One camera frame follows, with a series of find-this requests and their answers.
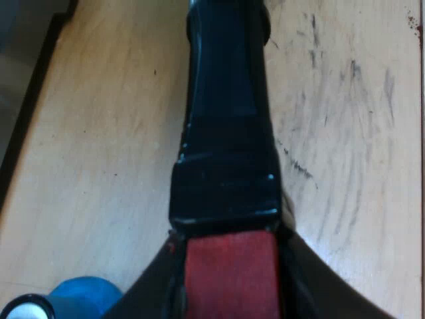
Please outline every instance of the black handle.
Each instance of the black handle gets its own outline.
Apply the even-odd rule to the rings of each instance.
[[[264,70],[265,7],[259,0],[198,0],[187,21],[187,113],[170,222],[197,235],[274,225],[281,187]]]

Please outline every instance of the red strap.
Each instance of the red strap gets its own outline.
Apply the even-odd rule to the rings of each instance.
[[[267,231],[190,239],[186,319],[280,319],[278,248]]]

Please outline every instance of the black plastic part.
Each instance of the black plastic part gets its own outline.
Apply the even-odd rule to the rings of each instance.
[[[102,319],[182,318],[185,242],[171,235],[140,278]]]
[[[284,317],[391,319],[335,274],[295,232],[278,232]]]
[[[18,307],[20,304],[30,302],[40,306],[44,312],[46,312],[48,319],[54,319],[54,311],[50,302],[39,294],[24,294],[18,298],[13,299],[6,305],[3,311],[0,313],[0,319],[6,319],[13,309]]]
[[[198,0],[189,12],[187,113],[169,219],[186,235],[262,229],[281,216],[258,0]]]

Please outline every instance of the wooden table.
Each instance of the wooden table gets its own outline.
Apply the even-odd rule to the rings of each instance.
[[[367,298],[419,318],[420,2],[267,2],[271,113],[296,229]],[[187,1],[80,0],[0,215],[0,304],[87,274],[126,290],[166,238],[186,13]]]

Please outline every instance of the white cap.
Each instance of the white cap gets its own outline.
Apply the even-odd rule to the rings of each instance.
[[[25,302],[10,311],[6,319],[48,319],[48,316],[38,304]]]

